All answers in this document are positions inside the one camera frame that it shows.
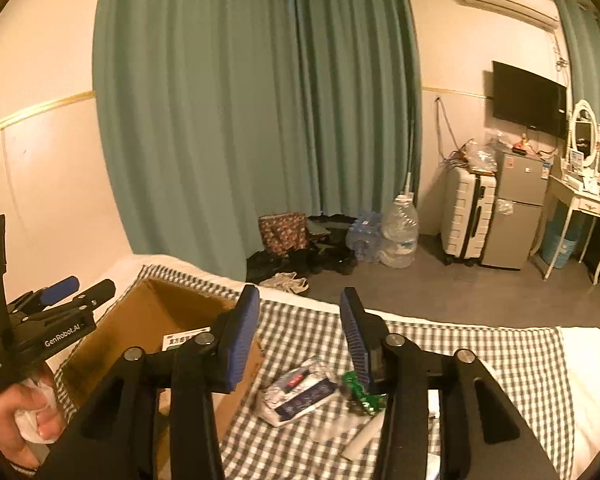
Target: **air conditioner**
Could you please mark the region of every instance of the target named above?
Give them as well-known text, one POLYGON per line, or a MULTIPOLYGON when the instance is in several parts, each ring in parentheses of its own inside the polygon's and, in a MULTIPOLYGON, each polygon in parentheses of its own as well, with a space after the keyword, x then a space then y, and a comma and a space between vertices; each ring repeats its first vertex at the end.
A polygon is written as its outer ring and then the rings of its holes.
POLYGON ((495 10, 531 23, 545 30, 555 30, 560 24, 558 8, 553 0, 464 0, 469 5, 495 10))

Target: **bottle label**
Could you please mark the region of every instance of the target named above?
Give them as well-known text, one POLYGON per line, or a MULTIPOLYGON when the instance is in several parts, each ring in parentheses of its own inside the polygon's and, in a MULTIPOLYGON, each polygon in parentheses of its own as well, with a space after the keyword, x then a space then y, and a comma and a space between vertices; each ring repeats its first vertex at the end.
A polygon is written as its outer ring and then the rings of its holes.
POLYGON ((403 242, 395 245, 396 254, 411 254, 414 251, 414 242, 403 242))

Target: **green curtain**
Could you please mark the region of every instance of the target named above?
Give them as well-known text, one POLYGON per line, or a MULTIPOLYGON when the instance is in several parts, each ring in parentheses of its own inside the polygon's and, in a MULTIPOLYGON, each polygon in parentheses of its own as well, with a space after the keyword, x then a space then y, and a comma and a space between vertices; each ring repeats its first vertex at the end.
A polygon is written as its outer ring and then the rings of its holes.
POLYGON ((258 216, 319 213, 292 38, 287 0, 98 0, 98 119, 136 253, 243 280, 258 216))
POLYGON ((586 99, 600 123, 600 17, 577 0, 555 0, 569 51, 573 103, 586 99))
POLYGON ((381 211, 420 172, 420 70, 409 0, 292 0, 308 137, 326 214, 381 211))

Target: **floor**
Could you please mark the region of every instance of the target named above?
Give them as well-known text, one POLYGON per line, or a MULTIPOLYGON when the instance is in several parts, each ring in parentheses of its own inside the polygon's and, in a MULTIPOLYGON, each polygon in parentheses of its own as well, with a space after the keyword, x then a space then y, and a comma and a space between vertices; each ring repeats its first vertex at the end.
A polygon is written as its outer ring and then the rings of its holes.
POLYGON ((442 263, 435 237, 421 236, 407 269, 360 263, 349 276, 325 271, 309 280, 309 297, 337 303, 354 286, 366 308, 435 321, 517 328, 597 326, 600 283, 591 285, 584 264, 571 259, 544 282, 541 264, 520 270, 442 263))

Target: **gray mini fridge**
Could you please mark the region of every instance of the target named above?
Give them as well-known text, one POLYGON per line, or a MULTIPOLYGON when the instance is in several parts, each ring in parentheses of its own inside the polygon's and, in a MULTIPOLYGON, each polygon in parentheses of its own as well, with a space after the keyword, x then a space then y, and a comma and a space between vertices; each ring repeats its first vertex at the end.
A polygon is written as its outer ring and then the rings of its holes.
POLYGON ((511 150, 498 154, 496 200, 481 264, 522 269, 536 235, 549 172, 549 164, 536 156, 511 150))

